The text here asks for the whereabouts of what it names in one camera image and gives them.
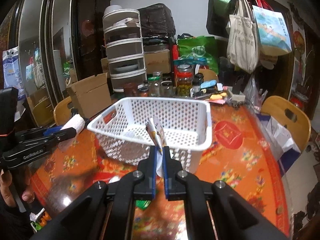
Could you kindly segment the person's left hand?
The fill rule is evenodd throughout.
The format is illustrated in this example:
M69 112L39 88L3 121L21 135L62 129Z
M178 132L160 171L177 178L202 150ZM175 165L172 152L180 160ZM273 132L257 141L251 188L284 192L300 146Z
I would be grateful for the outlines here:
M17 207L17 198L25 203L32 203L35 193L31 186L31 171L25 165L13 170L1 170L1 196L8 207Z

